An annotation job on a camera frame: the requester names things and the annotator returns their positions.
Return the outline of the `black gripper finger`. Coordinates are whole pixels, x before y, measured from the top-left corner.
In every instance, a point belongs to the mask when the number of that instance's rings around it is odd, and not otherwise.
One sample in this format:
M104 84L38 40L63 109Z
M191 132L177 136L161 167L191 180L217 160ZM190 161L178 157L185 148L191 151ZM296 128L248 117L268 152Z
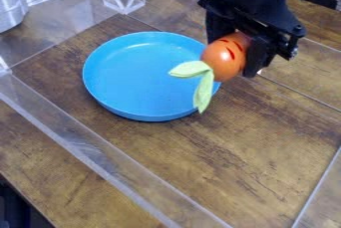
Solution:
M242 75L248 78L253 78L258 71L269 66L274 56L276 45L272 40L262 35L253 36L246 51L246 64Z
M205 15L205 27L209 43L214 42L223 36L230 35L235 31L231 13L221 16L207 11Z

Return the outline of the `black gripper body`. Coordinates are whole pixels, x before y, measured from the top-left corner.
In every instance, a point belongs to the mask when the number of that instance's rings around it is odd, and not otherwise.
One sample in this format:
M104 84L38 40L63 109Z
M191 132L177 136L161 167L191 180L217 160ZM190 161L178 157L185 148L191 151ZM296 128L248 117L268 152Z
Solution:
M217 15L233 15L233 26L250 37L262 35L276 45L276 55L290 60L306 30L290 12L286 0L198 0L198 5Z

